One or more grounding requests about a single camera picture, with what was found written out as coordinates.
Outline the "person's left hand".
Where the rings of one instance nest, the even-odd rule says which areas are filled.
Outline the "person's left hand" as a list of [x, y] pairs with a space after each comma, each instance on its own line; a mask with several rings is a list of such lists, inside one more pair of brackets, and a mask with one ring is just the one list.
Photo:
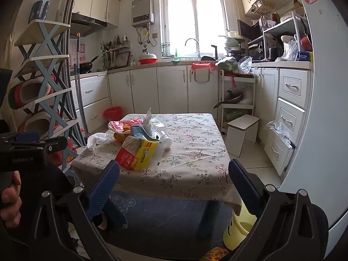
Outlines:
[[19, 197], [21, 190], [21, 177], [18, 171], [14, 171], [12, 185], [2, 192], [2, 202], [4, 208], [1, 210], [1, 219], [5, 222], [7, 228], [16, 228], [19, 225], [22, 205]]

